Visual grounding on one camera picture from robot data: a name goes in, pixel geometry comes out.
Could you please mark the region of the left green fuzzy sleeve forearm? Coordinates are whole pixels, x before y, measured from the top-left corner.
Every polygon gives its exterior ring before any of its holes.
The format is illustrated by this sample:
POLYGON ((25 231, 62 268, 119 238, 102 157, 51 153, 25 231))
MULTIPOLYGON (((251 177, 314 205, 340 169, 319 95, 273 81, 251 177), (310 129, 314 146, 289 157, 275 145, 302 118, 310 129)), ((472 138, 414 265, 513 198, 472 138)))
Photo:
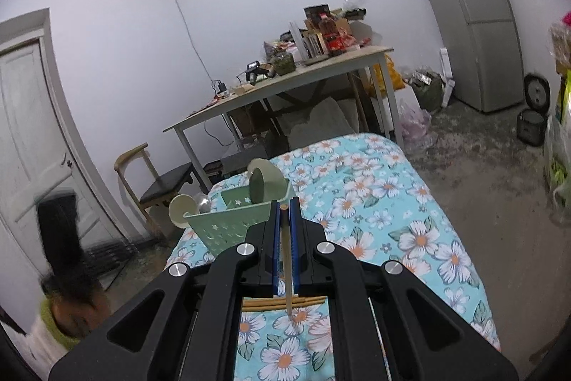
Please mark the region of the left green fuzzy sleeve forearm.
POLYGON ((5 326, 12 344, 28 366, 42 379, 48 380, 52 367, 79 343, 79 339, 63 334, 51 312, 50 300, 45 298, 28 334, 5 326))

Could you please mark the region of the person left hand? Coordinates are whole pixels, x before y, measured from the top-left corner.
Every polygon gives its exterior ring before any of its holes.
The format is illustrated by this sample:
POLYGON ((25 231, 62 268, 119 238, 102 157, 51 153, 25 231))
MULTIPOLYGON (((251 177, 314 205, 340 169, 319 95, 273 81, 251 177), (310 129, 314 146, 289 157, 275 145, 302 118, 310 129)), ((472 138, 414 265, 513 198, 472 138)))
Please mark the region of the person left hand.
POLYGON ((71 301, 60 295, 51 298, 51 313, 59 330, 75 339, 84 339, 111 315, 106 293, 96 290, 89 303, 71 301))

